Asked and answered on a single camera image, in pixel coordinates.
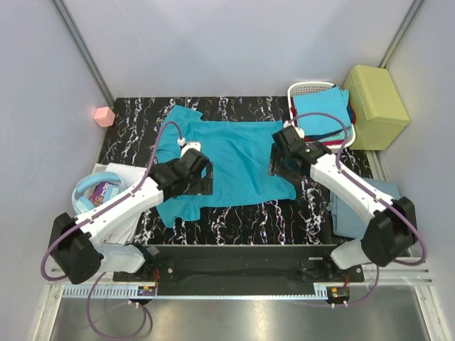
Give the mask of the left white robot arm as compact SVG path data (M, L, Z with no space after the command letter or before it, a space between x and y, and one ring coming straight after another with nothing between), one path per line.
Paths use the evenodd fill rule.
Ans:
M123 193L76 217L63 213L54 219L46 257L52 257L72 284L97 273L123 272L138 281L154 271L154 256L138 244L108 240L135 217L180 195L209 195L213 191L213 164L198 142L181 150L180 158L157 163Z

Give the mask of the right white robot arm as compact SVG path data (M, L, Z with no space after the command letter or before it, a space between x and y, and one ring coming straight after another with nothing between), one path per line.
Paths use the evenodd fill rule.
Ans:
M323 263L329 281L340 281L353 266L387 266L417 242L415 208L410 199L395 199L365 182L326 146L305 142L300 128L288 125L272 138L270 174L287 181L298 175L310 177L342 199L367 225L361 238L342 243Z

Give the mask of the teal t shirt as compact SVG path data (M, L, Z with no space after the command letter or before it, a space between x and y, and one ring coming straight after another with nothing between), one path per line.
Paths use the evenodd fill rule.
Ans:
M174 106L166 117L175 126L165 129L156 152L160 163L177 158L177 138L201 143L201 151L213 163L212 195L181 195L157 206L168 228L176 219L197 221L204 207L257 205L271 200L293 200L294 186L268 174L272 134L282 129L280 121L203 121L202 114Z

